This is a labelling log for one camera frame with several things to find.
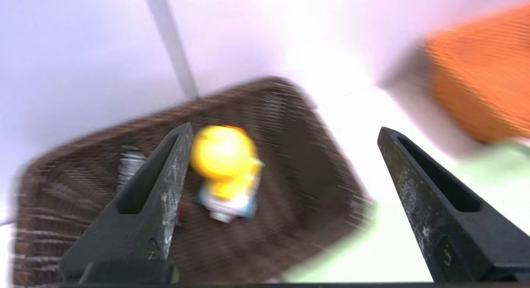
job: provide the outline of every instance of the toy figure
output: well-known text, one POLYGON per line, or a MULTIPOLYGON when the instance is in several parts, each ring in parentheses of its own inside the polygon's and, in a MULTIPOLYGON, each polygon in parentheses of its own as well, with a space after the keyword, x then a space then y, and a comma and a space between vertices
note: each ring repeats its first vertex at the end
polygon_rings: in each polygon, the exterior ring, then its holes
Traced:
POLYGON ((251 218, 263 163, 246 132, 231 126, 208 126, 195 137, 190 163, 206 178, 198 201, 210 216, 229 223, 236 216, 251 218))

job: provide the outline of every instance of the orange box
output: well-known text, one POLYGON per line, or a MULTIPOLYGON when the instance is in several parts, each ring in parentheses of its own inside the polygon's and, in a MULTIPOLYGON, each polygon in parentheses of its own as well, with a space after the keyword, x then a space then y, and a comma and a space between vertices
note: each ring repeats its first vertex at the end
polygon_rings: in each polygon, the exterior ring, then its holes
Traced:
POLYGON ((432 89, 481 142, 530 137, 530 5, 428 39, 432 89))

